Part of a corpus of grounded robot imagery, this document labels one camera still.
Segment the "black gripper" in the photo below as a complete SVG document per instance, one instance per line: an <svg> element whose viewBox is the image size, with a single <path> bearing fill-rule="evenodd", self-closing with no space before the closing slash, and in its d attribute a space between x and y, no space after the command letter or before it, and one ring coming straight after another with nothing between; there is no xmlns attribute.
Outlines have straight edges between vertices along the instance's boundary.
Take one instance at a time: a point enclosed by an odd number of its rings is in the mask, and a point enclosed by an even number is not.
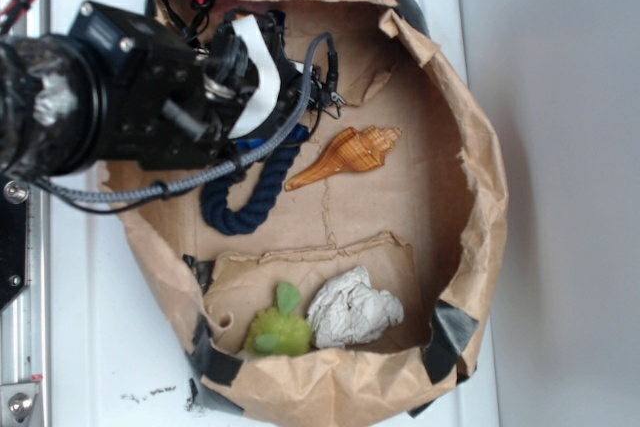
<svg viewBox="0 0 640 427"><path fill-rule="evenodd" d="M69 31L87 79L81 161L200 169L272 138L292 116L301 66L284 15L226 12L199 53L158 21L86 2Z"/></svg>

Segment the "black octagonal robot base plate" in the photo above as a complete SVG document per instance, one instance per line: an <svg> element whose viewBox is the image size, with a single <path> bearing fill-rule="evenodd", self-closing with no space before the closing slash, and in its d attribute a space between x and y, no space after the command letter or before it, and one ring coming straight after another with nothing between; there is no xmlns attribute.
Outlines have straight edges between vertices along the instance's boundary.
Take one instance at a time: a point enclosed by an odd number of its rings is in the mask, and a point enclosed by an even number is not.
<svg viewBox="0 0 640 427"><path fill-rule="evenodd" d="M24 182L1 176L1 312L27 285L29 197Z"/></svg>

